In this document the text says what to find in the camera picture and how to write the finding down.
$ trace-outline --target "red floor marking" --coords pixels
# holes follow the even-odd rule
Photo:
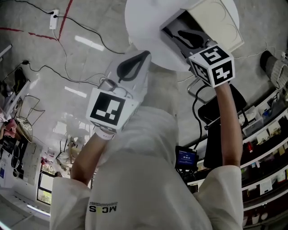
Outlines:
[[[65,23],[65,20],[66,20],[66,17],[67,17],[67,15],[68,15],[68,11],[69,11],[69,9],[70,9],[70,7],[71,7],[72,2],[73,2],[73,0],[70,0],[68,6],[67,6],[67,8],[66,8],[66,12],[65,12],[64,18],[63,18],[62,23],[61,23],[58,40],[59,40],[60,37],[61,37],[62,29],[63,29],[63,27],[64,27],[64,23]]]
[[[24,31],[22,31],[22,30],[17,30],[17,29],[12,29],[12,28],[4,28],[4,27],[0,27],[0,30],[15,31],[15,32],[24,32]]]
[[[34,34],[34,33],[31,33],[31,32],[28,32],[30,35],[35,35],[37,37],[40,37],[40,38],[48,38],[50,40],[56,40],[55,38],[53,37],[49,37],[49,36],[45,36],[45,35],[38,35],[38,34]]]

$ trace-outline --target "table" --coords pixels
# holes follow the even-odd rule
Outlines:
[[[189,0],[191,4],[198,0]],[[159,27],[187,0],[127,0],[125,23],[130,40],[138,50],[148,50],[152,62],[173,71],[188,71],[189,65],[160,38]],[[239,15],[233,0],[222,0],[239,29]]]

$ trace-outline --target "screen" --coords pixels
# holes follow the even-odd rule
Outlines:
[[[194,165],[196,154],[179,151],[178,164]]]

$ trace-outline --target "shirt sleeve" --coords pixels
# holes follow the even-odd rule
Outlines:
[[[53,180],[50,230],[84,230],[90,189],[83,183],[63,177]]]
[[[241,170],[236,166],[222,166],[212,170],[199,192],[195,193],[213,229],[242,229],[243,198]]]

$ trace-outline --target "white cube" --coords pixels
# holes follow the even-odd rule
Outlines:
[[[137,111],[139,102],[120,97],[113,92],[93,88],[86,118],[96,127],[121,133],[130,117]]]
[[[189,57],[197,77],[213,88],[235,78],[234,57],[219,44]]]

